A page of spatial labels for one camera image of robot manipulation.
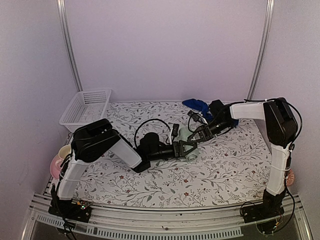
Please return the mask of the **light green towel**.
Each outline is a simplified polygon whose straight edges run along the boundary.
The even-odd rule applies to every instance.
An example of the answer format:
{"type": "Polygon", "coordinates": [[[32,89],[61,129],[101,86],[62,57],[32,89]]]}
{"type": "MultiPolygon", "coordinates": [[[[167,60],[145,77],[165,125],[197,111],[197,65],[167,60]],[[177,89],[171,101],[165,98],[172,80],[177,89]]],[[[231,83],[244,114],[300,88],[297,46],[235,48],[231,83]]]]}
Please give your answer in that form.
{"type": "Polygon", "coordinates": [[[188,137],[192,134],[187,126],[183,126],[178,131],[178,140],[181,148],[182,157],[187,162],[194,161],[199,156],[198,144],[188,142],[188,137]]]}

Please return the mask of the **blue towel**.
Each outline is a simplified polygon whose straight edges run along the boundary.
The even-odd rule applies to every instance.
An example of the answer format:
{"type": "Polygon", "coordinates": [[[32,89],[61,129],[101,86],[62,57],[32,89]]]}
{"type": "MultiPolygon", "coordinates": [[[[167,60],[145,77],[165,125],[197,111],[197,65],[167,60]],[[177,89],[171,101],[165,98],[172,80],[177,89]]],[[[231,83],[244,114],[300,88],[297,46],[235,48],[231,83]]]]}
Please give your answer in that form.
{"type": "MultiPolygon", "coordinates": [[[[232,119],[230,113],[230,105],[223,104],[221,100],[214,100],[210,104],[195,98],[187,99],[182,102],[183,105],[190,108],[192,111],[201,114],[207,121],[207,124],[212,121],[232,119]]],[[[189,117],[187,126],[190,128],[192,118],[189,117]]],[[[239,124],[239,120],[233,119],[234,127],[239,124]]]]}

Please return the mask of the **white plastic basket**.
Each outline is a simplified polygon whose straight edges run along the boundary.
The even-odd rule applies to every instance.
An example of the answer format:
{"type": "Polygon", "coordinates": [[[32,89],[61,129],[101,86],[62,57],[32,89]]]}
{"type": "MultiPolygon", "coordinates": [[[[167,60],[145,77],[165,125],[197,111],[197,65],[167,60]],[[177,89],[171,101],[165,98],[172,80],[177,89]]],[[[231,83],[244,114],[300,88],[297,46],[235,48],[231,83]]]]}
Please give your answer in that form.
{"type": "Polygon", "coordinates": [[[82,126],[102,119],[109,106],[111,94],[110,88],[76,93],[60,117],[59,124],[73,133],[82,126]]]}

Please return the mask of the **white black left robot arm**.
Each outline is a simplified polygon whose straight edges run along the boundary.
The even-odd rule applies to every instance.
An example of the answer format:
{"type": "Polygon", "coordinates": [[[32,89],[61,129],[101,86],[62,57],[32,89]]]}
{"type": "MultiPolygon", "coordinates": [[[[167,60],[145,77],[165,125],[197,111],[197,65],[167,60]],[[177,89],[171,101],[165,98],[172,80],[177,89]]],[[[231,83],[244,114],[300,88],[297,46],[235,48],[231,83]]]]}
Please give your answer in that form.
{"type": "Polygon", "coordinates": [[[152,161],[187,158],[198,145],[183,139],[165,144],[155,132],[147,133],[139,145],[131,144],[103,118],[78,128],[70,147],[70,153],[59,165],[58,183],[51,188],[54,207],[63,217],[70,217],[75,211],[71,200],[87,166],[104,153],[113,153],[134,172],[141,173],[150,168],[152,161]]]}

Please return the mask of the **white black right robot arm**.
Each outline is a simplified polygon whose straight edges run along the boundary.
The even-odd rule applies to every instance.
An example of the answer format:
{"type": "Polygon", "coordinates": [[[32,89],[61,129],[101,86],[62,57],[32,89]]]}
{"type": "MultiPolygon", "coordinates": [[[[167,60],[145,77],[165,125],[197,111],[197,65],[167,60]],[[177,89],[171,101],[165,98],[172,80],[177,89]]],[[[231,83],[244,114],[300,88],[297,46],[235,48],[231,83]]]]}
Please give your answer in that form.
{"type": "Polygon", "coordinates": [[[287,176],[291,168],[291,153],[303,123],[294,116],[297,109],[283,97],[229,104],[215,100],[209,107],[213,115],[212,121],[197,127],[187,137],[187,142],[207,142],[223,130],[231,128],[233,123],[240,119],[262,120],[265,123],[271,146],[271,169],[262,204],[254,207],[254,210],[262,218],[269,218],[281,207],[288,190],[287,176]]]}

